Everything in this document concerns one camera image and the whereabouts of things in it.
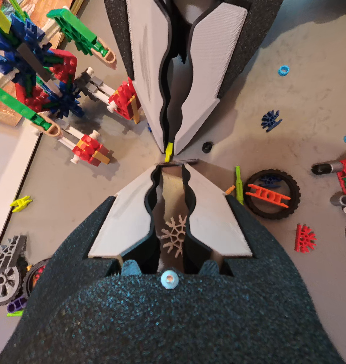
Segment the blue lattice connector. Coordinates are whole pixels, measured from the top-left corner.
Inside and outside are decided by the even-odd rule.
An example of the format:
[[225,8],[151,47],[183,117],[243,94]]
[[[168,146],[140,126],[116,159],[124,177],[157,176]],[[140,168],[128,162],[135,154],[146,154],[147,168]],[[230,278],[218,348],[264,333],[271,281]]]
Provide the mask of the blue lattice connector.
[[269,111],[267,112],[263,117],[262,117],[262,129],[266,130],[266,133],[270,132],[271,130],[273,130],[276,126],[278,126],[283,119],[279,119],[277,120],[277,118],[279,117],[280,111]]

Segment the black toy tyre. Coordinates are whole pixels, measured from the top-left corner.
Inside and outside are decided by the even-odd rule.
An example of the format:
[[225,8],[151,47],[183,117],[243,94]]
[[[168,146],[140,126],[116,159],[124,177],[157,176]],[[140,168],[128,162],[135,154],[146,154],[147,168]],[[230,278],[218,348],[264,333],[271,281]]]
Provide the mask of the black toy tyre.
[[[260,183],[259,178],[262,177],[263,175],[267,175],[267,174],[274,174],[274,175],[280,176],[282,178],[282,182],[288,187],[288,189],[289,189],[288,197],[290,197],[291,199],[289,201],[282,200],[282,202],[287,204],[289,206],[289,208],[283,208],[283,207],[277,206],[277,207],[279,207],[279,211],[265,212],[265,211],[261,210],[258,206],[256,206],[256,204],[254,203],[253,198],[256,198],[256,197],[251,197],[251,196],[245,195],[245,192],[249,192],[249,188],[248,188],[249,184],[259,185],[259,183]],[[271,188],[269,190],[277,192],[278,189],[279,188],[274,188],[274,189]],[[300,203],[300,198],[301,198],[299,186],[298,186],[297,182],[294,180],[294,178],[284,171],[274,170],[274,169],[262,170],[262,171],[255,173],[251,177],[249,177],[247,182],[243,186],[243,193],[244,193],[244,201],[245,201],[247,207],[249,208],[249,210],[251,210],[255,215],[257,215],[261,218],[267,219],[267,220],[282,220],[282,219],[289,217],[298,208],[299,203]]]
[[35,271],[39,267],[41,267],[43,265],[47,265],[49,260],[50,260],[50,258],[42,260],[42,261],[34,264],[33,269],[30,272],[26,273],[23,283],[22,283],[22,294],[25,298],[29,299],[33,289],[35,288],[35,287],[33,288],[33,276],[34,276]]

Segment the white board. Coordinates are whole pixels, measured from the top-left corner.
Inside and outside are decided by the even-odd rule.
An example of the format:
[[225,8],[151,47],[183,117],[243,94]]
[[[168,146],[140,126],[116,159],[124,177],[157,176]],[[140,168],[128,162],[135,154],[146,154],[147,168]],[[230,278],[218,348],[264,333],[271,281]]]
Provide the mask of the white board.
[[10,204],[19,195],[40,140],[40,134],[33,130],[29,122],[24,122],[19,141],[0,179],[0,240],[11,214]]

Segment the printed cardboard box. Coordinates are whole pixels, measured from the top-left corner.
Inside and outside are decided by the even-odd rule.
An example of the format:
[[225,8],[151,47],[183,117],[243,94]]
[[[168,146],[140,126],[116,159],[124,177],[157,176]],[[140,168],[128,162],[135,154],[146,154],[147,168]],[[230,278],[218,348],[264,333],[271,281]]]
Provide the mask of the printed cardboard box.
[[[47,13],[53,9],[60,9],[66,6],[70,11],[76,15],[79,12],[84,0],[20,0],[16,1],[20,8],[25,11],[30,19],[39,28],[43,28],[48,22]],[[5,14],[5,16],[10,20],[10,15],[15,13],[15,9],[11,5],[10,1],[0,0],[0,9]],[[52,48],[57,49],[59,44],[64,39],[64,35],[59,31],[56,33],[50,42],[52,43]],[[13,82],[9,82],[5,85],[4,90],[8,92],[11,96],[15,97],[15,85]],[[0,122],[9,126],[16,126],[20,121],[21,116],[12,111],[11,108],[4,106],[0,102]]]

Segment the small blue connector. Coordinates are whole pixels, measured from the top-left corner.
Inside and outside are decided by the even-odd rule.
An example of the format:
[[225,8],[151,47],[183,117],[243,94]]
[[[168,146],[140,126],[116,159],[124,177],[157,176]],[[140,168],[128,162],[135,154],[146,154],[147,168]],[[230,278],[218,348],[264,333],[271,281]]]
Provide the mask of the small blue connector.
[[274,174],[267,174],[267,175],[263,175],[262,177],[259,178],[259,186],[262,188],[266,188],[266,189],[271,189],[271,188],[279,188],[280,187],[280,182],[282,182],[282,178],[278,175],[274,175]]

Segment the red fan connector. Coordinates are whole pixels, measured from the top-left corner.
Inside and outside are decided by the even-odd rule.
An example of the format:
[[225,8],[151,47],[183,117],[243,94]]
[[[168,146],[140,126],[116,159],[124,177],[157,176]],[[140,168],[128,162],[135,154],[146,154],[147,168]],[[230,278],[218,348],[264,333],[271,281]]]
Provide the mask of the red fan connector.
[[35,271],[34,276],[33,276],[33,288],[35,287],[35,285],[36,285],[37,281],[39,280],[41,274],[43,273],[45,267],[46,267],[46,265],[43,265]]

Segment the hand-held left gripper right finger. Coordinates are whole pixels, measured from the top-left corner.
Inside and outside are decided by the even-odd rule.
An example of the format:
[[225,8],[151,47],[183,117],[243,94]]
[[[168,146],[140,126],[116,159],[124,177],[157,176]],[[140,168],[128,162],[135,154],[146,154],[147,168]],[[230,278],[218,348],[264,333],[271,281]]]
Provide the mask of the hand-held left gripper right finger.
[[182,166],[189,209],[186,237],[216,258],[252,257],[252,251],[223,190],[190,165]]

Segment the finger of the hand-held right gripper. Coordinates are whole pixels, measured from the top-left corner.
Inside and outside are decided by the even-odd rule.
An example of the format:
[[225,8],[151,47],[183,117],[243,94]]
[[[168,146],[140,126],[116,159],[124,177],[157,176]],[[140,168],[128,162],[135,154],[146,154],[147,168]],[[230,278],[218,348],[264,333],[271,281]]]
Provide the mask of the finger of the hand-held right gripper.
[[193,24],[189,35],[193,80],[181,108],[182,124],[175,135],[175,154],[186,147],[219,103],[218,92],[247,15],[245,7],[220,2]]
[[132,81],[152,134],[165,151],[161,112],[165,104],[162,66],[171,45],[171,21],[162,1],[128,0],[134,79]]

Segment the grey lattice connector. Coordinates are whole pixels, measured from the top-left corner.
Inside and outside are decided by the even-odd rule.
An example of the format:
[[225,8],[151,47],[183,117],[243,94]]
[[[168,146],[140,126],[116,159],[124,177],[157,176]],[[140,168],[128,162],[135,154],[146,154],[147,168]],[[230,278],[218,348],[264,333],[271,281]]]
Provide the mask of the grey lattice connector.
[[6,244],[0,245],[0,274],[5,273],[7,268],[16,266],[25,244],[26,235],[15,235],[12,239],[9,238]]

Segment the orange ladder piece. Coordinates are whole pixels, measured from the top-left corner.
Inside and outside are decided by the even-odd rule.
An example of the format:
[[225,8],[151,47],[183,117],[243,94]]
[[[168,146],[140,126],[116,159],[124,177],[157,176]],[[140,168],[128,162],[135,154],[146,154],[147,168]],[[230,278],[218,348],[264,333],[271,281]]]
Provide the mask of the orange ladder piece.
[[248,188],[249,192],[245,192],[245,195],[247,196],[256,197],[262,201],[271,203],[276,206],[289,208],[287,204],[282,202],[282,200],[289,201],[291,198],[288,196],[254,184],[249,184]]

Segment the thin grey rod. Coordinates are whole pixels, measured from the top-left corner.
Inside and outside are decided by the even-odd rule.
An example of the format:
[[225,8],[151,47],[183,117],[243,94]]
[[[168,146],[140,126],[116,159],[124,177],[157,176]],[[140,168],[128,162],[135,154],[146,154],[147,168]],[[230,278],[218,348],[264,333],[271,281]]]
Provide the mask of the thin grey rod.
[[181,166],[184,164],[194,165],[197,164],[200,159],[187,159],[187,160],[180,160],[180,161],[171,161],[171,162],[161,162],[157,163],[157,165],[161,167],[174,167],[174,166]]

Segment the red half-round connector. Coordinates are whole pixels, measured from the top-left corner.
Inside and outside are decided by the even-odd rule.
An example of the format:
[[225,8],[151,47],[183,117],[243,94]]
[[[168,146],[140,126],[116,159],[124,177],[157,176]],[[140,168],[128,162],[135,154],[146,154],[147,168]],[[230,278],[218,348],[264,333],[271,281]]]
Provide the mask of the red half-round connector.
[[307,225],[297,224],[294,251],[309,253],[316,246],[316,234]]

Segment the purple connector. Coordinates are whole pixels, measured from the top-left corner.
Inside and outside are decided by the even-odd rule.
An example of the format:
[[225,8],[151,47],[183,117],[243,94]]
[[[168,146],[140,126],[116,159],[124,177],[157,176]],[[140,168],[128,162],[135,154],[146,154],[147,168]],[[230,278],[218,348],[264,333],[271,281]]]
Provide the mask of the purple connector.
[[21,295],[20,297],[14,299],[10,303],[8,303],[7,312],[11,314],[11,313],[15,313],[17,311],[21,311],[25,308],[27,302],[28,302],[28,299],[25,298],[23,295]]

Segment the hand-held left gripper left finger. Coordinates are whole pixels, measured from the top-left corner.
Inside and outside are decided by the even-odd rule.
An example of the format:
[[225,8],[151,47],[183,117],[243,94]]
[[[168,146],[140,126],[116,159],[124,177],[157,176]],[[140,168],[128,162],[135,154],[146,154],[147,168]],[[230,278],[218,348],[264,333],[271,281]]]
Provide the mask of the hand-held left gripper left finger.
[[120,263],[158,263],[160,242],[152,210],[157,203],[161,167],[153,165],[114,196],[112,207],[88,253]]

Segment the white snowflake connector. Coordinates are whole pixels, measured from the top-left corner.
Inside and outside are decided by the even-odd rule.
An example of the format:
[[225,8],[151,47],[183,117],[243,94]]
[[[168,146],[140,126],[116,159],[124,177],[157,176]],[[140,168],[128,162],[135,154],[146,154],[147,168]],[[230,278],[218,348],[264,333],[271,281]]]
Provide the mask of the white snowflake connector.
[[169,254],[173,249],[175,250],[175,258],[178,258],[179,255],[183,256],[183,243],[186,234],[186,220],[187,216],[182,218],[179,215],[179,221],[176,222],[173,217],[171,217],[170,221],[166,221],[166,225],[169,227],[168,230],[162,229],[161,232],[163,235],[160,237],[162,240],[167,240],[163,244],[163,248],[167,248],[167,253]]

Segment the multicolour construction toy model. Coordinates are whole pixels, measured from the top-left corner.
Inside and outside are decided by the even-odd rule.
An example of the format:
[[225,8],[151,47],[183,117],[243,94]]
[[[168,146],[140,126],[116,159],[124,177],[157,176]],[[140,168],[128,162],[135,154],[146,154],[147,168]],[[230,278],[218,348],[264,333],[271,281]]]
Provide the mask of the multicolour construction toy model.
[[83,134],[62,119],[69,112],[84,116],[77,100],[82,92],[138,124],[141,103],[131,78],[114,90],[95,77],[91,67],[76,77],[77,58],[52,48],[50,40],[56,33],[112,69],[116,69],[115,53],[66,6],[49,11],[49,21],[39,28],[17,1],[9,2],[14,9],[9,16],[0,8],[0,102],[29,120],[38,133],[68,147],[74,154],[72,163],[109,164],[109,150],[98,141],[96,130]]

